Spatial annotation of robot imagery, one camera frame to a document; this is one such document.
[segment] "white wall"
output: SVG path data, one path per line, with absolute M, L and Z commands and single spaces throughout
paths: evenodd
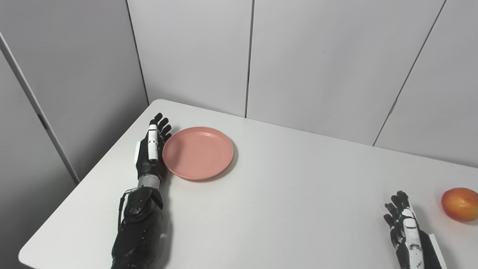
M 133 0 L 150 101 L 244 116 L 252 0 Z
M 372 145 L 443 0 L 256 0 L 248 118 Z
M 477 12 L 445 4 L 377 146 L 478 167 Z
M 80 178 L 147 107 L 124 0 L 0 0 L 0 31 Z
M 0 126 L 0 268 L 27 269 L 20 248 L 74 183 L 1 52 Z

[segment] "white table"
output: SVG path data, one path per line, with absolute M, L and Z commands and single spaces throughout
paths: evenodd
M 448 218 L 441 194 L 478 190 L 478 169 L 158 100 L 138 118 L 22 248 L 36 269 L 111 266 L 118 202 L 137 184 L 136 141 L 162 112 L 173 132 L 223 131 L 235 145 L 227 173 L 193 182 L 171 176 L 161 257 L 167 269 L 398 268 L 382 218 L 406 191 L 450 269 L 478 263 L 478 224 Z

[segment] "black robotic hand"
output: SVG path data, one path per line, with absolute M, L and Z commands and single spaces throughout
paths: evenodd
M 438 243 L 433 234 L 422 231 L 408 195 L 398 191 L 386 203 L 390 214 L 383 216 L 390 226 L 390 238 L 395 247 L 401 269 L 446 269 Z
M 119 203 L 118 235 L 113 245 L 112 269 L 148 269 L 156 258 L 162 230 L 163 199 L 159 185 L 167 175 L 162 150 L 171 137 L 168 119 L 161 113 L 150 121 L 138 142 L 138 187 L 127 190 Z M 121 221 L 125 196 L 129 194 Z
M 156 175 L 161 179 L 167 174 L 166 165 L 163 162 L 162 151 L 164 144 L 171 137 L 171 125 L 168 124 L 168 118 L 163 118 L 163 114 L 158 113 L 150 121 L 148 133 L 138 142 L 136 169 L 138 178 L 144 174 Z

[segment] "apple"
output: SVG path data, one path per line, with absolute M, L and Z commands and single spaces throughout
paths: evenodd
M 442 196 L 445 213 L 452 219 L 461 222 L 478 219 L 478 193 L 467 188 L 453 188 Z

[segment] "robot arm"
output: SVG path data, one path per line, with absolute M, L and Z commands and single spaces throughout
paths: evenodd
M 148 133 L 139 142 L 136 159 L 138 187 L 127 190 L 120 200 L 118 235 L 113 245 L 111 269 L 148 269 L 156 258 L 163 221 L 163 199 L 159 193 L 167 168 L 162 159 L 164 143 L 171 137 L 168 119 L 161 113 L 150 121 Z M 121 221 L 125 196 L 128 201 Z
M 383 216 L 390 226 L 390 238 L 401 269 L 446 269 L 435 236 L 420 229 L 415 211 L 403 191 L 385 204 L 390 212 Z

